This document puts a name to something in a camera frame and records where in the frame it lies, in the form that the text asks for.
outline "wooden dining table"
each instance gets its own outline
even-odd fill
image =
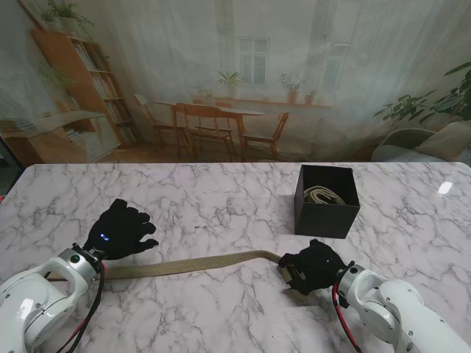
[[[154,103],[166,105],[170,107],[171,110],[171,124],[176,129],[177,128],[177,113],[182,113],[177,109],[177,103],[172,101],[159,101],[154,100]],[[245,144],[244,144],[244,116],[260,116],[265,113],[257,112],[254,110],[245,110],[245,109],[236,109],[236,108],[226,108],[218,107],[222,111],[224,118],[233,119],[237,126],[238,139],[241,146],[241,162],[245,161]]]

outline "black square box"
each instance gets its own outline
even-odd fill
[[[345,205],[304,202],[304,190],[313,186],[332,190]],[[301,165],[294,194],[294,234],[345,239],[359,210],[351,168]]]

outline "strap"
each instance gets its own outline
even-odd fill
[[[168,261],[166,263],[155,263],[153,265],[111,267],[106,269],[105,279],[131,279],[168,276],[169,274],[184,274],[186,272],[227,267],[258,258],[267,259],[278,264],[281,257],[265,250],[252,250],[249,252],[237,252],[235,254]],[[65,281],[65,279],[57,274],[51,274],[48,280],[52,282]]]

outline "black cable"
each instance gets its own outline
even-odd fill
[[[75,338],[74,343],[72,344],[71,348],[67,351],[67,353],[72,353],[75,350],[75,348],[79,345],[80,339],[82,338],[83,333],[85,332],[85,329],[87,328],[87,325],[90,322],[91,317],[96,312],[96,308],[99,306],[100,301],[102,300],[103,287],[105,286],[105,270],[103,269],[103,265],[101,262],[98,263],[98,268],[100,271],[100,283],[98,284],[98,291],[96,292],[95,300],[93,300],[93,304],[91,305],[90,311],[88,312],[88,315],[85,318],[82,327],[80,328],[77,338]]]

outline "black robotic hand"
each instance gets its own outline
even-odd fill
[[[117,260],[159,245],[155,239],[141,239],[154,234],[155,226],[147,213],[128,207],[125,200],[116,199],[93,225],[84,250],[94,249],[102,259]]]
[[[347,267],[329,245],[317,239],[311,240],[309,247],[299,254],[284,254],[278,265],[288,269],[291,275],[288,284],[291,289],[304,295],[334,285],[339,270]]]

